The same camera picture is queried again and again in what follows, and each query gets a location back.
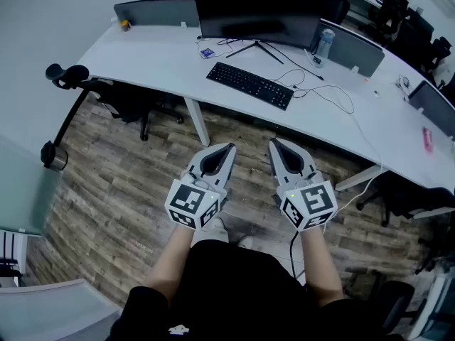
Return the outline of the grey desk divider panel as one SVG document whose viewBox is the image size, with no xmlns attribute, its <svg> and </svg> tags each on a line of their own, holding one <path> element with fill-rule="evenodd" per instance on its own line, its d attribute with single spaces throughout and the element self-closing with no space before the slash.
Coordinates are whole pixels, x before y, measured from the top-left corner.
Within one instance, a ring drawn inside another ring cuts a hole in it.
<svg viewBox="0 0 455 341">
<path fill-rule="evenodd" d="M 119 21 L 131 26 L 200 26 L 194 0 L 140 0 L 114 5 Z"/>
<path fill-rule="evenodd" d="M 408 96 L 415 109 L 441 129 L 447 136 L 455 139 L 455 108 L 448 103 L 428 82 L 422 81 Z"/>
<path fill-rule="evenodd" d="M 360 75 L 371 77 L 385 57 L 382 48 L 347 28 L 321 19 L 311 44 L 312 53 L 316 52 L 321 34 L 325 29 L 335 33 L 328 59 L 349 70 L 358 67 Z"/>
</svg>

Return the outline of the person's left shoe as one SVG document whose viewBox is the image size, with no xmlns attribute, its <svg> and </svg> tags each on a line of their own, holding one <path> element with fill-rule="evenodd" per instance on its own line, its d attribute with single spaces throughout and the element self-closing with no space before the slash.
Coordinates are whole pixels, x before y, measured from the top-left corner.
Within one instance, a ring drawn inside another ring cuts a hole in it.
<svg viewBox="0 0 455 341">
<path fill-rule="evenodd" d="M 228 231 L 220 217 L 214 217 L 210 221 L 210 227 L 208 229 L 208 238 L 219 242 L 229 242 Z"/>
</svg>

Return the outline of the frosted glass door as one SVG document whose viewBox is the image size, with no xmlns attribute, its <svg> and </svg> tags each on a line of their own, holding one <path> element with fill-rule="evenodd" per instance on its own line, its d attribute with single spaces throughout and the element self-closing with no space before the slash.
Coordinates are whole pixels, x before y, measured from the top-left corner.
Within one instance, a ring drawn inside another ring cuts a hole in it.
<svg viewBox="0 0 455 341">
<path fill-rule="evenodd" d="M 41 236 L 61 178 L 0 135 L 0 229 Z"/>
</svg>

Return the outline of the group of black office chairs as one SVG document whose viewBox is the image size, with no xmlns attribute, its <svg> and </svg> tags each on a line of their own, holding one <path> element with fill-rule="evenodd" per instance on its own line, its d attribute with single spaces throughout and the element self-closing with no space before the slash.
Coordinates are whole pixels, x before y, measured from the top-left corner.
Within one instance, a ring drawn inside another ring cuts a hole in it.
<svg viewBox="0 0 455 341">
<path fill-rule="evenodd" d="M 370 19 L 368 35 L 435 85 L 433 72 L 451 55 L 452 44 L 444 36 L 433 39 L 434 28 L 407 0 L 382 0 Z"/>
</svg>

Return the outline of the person's black shirt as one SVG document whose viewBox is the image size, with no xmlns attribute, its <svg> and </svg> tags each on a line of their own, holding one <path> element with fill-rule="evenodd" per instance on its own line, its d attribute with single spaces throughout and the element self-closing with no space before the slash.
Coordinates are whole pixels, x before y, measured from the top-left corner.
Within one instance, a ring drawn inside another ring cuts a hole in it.
<svg viewBox="0 0 455 341">
<path fill-rule="evenodd" d="M 318 307 L 273 257 L 215 240 L 189 251 L 175 297 L 133 288 L 107 341 L 402 341 L 362 301 Z"/>
</svg>

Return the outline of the black monitor stand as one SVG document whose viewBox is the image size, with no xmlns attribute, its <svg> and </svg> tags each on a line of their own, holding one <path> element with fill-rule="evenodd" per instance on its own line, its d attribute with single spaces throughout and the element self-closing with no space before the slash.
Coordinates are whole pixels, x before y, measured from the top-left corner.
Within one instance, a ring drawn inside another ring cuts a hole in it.
<svg viewBox="0 0 455 341">
<path fill-rule="evenodd" d="M 234 55 L 237 55 L 237 54 L 240 54 L 248 49 L 251 49 L 251 48 L 259 48 L 260 50 L 262 50 L 263 52 L 265 52 L 266 54 L 268 54 L 270 57 L 272 57 L 273 59 L 275 59 L 278 63 L 280 64 L 284 64 L 277 56 L 275 56 L 273 53 L 271 53 L 270 51 L 268 51 L 263 45 L 262 45 L 262 42 L 260 40 L 253 40 L 251 44 L 249 45 L 245 45 L 243 48 L 239 49 L 239 50 L 236 50 L 230 54 L 228 54 L 226 56 L 226 58 L 230 58 Z"/>
</svg>

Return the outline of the person's left forearm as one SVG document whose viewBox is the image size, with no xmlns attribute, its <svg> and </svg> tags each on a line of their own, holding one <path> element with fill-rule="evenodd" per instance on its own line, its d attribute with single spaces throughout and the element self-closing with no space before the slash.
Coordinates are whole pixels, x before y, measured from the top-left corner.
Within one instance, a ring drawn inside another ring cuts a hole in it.
<svg viewBox="0 0 455 341">
<path fill-rule="evenodd" d="M 194 230 L 177 225 L 164 250 L 146 277 L 145 286 L 166 297 L 170 303 L 180 285 Z"/>
</svg>

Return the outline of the clear water bottle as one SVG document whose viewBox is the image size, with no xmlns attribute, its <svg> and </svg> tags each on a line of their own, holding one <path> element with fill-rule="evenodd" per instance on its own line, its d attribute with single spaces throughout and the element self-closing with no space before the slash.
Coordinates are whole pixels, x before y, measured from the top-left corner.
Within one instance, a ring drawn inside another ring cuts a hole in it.
<svg viewBox="0 0 455 341">
<path fill-rule="evenodd" d="M 335 36 L 335 32 L 329 28 L 322 30 L 316 44 L 316 50 L 312 53 L 312 61 L 315 67 L 323 67 L 328 60 L 328 54 Z"/>
</svg>

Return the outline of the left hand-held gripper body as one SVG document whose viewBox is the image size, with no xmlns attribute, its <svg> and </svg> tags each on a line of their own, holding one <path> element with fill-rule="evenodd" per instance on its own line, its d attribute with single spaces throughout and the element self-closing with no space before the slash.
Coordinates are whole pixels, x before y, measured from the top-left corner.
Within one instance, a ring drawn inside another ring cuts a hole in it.
<svg viewBox="0 0 455 341">
<path fill-rule="evenodd" d="M 175 179 L 165 201 L 170 220 L 185 227 L 207 229 L 208 223 L 221 211 L 227 191 L 218 185 L 185 172 Z"/>
</svg>

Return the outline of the dark shelf unit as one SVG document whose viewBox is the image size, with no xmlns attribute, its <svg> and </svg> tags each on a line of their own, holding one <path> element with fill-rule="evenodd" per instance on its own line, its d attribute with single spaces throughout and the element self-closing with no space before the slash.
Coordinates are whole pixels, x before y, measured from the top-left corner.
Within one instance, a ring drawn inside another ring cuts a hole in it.
<svg viewBox="0 0 455 341">
<path fill-rule="evenodd" d="M 0 230 L 0 288 L 24 286 L 27 239 L 24 234 Z"/>
</svg>

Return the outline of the black curved monitor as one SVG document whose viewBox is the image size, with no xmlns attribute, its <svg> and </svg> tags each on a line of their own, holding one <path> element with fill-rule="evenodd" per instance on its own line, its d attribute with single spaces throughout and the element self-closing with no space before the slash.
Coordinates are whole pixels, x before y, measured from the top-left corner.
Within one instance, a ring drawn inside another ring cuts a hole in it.
<svg viewBox="0 0 455 341">
<path fill-rule="evenodd" d="M 194 0 L 203 38 L 309 48 L 327 0 Z"/>
</svg>

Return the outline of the white desk leg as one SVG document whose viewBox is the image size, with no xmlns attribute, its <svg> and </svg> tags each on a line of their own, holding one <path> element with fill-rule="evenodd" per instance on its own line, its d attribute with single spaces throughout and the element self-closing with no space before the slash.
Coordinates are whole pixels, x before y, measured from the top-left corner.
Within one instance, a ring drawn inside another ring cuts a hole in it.
<svg viewBox="0 0 455 341">
<path fill-rule="evenodd" d="M 184 97 L 186 106 L 188 108 L 189 114 L 193 121 L 194 127 L 199 135 L 200 141 L 204 146 L 210 145 L 210 138 L 208 131 L 205 126 L 202 112 L 200 110 L 199 103 L 191 98 Z"/>
<path fill-rule="evenodd" d="M 347 190 L 348 188 L 369 181 L 384 172 L 387 172 L 387 169 L 384 169 L 379 165 L 371 166 L 345 180 L 342 180 L 341 182 L 338 182 L 335 185 L 335 190 L 338 192 Z"/>
</svg>

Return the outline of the person's right forearm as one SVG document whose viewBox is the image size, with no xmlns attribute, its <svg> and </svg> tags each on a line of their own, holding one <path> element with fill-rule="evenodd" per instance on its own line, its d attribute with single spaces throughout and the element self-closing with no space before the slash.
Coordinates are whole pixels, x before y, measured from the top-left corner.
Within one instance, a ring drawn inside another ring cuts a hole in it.
<svg viewBox="0 0 455 341">
<path fill-rule="evenodd" d="M 320 227 L 301 233 L 306 284 L 318 307 L 343 299 L 341 278 Z"/>
</svg>

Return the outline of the black office chair with headrest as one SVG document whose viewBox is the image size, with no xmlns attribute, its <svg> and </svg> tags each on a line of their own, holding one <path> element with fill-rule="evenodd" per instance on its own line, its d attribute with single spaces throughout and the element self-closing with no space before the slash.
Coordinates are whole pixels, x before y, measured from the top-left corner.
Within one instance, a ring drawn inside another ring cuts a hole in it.
<svg viewBox="0 0 455 341">
<path fill-rule="evenodd" d="M 83 65 L 63 69 L 59 64 L 53 63 L 46 69 L 45 77 L 63 90 L 80 88 L 98 94 L 97 101 L 105 106 L 115 119 L 121 119 L 127 124 L 140 121 L 142 141 L 148 140 L 146 126 L 152 111 L 174 117 L 178 124 L 183 123 L 183 117 L 178 112 L 165 107 L 166 96 L 158 90 L 91 78 L 89 70 Z"/>
</svg>

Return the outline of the black keyboard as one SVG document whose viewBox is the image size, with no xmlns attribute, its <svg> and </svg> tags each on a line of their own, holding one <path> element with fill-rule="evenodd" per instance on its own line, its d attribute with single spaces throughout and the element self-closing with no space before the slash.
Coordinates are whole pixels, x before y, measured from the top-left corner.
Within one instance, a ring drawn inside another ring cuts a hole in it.
<svg viewBox="0 0 455 341">
<path fill-rule="evenodd" d="M 248 71 L 217 62 L 206 76 L 207 79 L 248 94 L 285 111 L 294 91 Z"/>
</svg>

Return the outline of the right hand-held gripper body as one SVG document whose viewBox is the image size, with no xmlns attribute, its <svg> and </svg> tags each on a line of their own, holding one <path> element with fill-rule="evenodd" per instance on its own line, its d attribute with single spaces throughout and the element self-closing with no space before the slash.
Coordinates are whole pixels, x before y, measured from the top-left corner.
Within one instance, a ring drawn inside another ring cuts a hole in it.
<svg viewBox="0 0 455 341">
<path fill-rule="evenodd" d="M 332 184 L 320 173 L 291 179 L 275 175 L 274 179 L 277 206 L 298 232 L 324 225 L 338 210 Z"/>
</svg>

